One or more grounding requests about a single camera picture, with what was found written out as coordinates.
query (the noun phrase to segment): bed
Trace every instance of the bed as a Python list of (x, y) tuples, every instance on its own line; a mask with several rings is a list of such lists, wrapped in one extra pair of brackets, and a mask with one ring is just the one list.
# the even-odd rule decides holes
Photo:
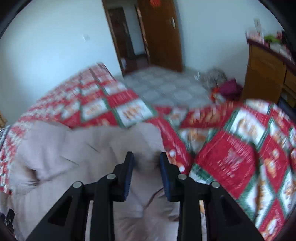
[(273, 103), (247, 100), (195, 110), (151, 106), (97, 64), (61, 83), (6, 128), (0, 191), (7, 195), (13, 195), (14, 157), (35, 121), (71, 129), (153, 124), (170, 163), (197, 182), (218, 181), (268, 241), (283, 229), (296, 203), (296, 128)]

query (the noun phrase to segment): dark door in hallway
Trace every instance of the dark door in hallway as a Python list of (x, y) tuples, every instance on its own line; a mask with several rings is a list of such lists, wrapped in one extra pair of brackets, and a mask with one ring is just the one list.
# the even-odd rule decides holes
[(111, 19), (111, 24), (116, 38), (120, 57), (133, 58), (135, 56), (135, 53), (133, 51), (133, 45), (128, 31), (128, 25), (126, 23), (126, 17), (123, 8), (120, 7), (109, 9), (108, 12)]
[(173, 0), (138, 0), (151, 64), (181, 72), (181, 42)]

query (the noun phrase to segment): dresser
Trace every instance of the dresser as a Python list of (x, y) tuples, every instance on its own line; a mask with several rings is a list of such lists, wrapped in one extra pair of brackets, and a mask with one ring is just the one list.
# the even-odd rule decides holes
[(242, 100), (263, 99), (278, 103), (280, 96), (294, 108), (296, 105), (296, 65), (258, 42), (247, 40), (247, 66)]

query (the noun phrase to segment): silver screw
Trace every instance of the silver screw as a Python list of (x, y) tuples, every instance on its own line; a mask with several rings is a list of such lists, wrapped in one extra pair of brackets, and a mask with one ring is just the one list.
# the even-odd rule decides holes
[(213, 188), (219, 188), (220, 187), (220, 183), (218, 183), (218, 182), (212, 182), (212, 187)]
[(113, 174), (113, 173), (110, 173), (110, 174), (107, 175), (108, 180), (114, 180), (115, 178), (116, 178), (116, 175)]
[(178, 175), (178, 178), (179, 178), (180, 180), (185, 180), (185, 179), (187, 178), (187, 176), (186, 176), (185, 174), (179, 174), (179, 175)]
[(81, 182), (75, 182), (73, 183), (73, 187), (74, 188), (80, 188), (82, 186), (82, 183)]

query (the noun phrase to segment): red door decoration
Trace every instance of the red door decoration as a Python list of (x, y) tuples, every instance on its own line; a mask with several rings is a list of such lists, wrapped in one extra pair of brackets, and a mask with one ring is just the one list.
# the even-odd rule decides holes
[(161, 2), (160, 2), (160, 0), (150, 0), (150, 5), (152, 7), (160, 7), (161, 6)]

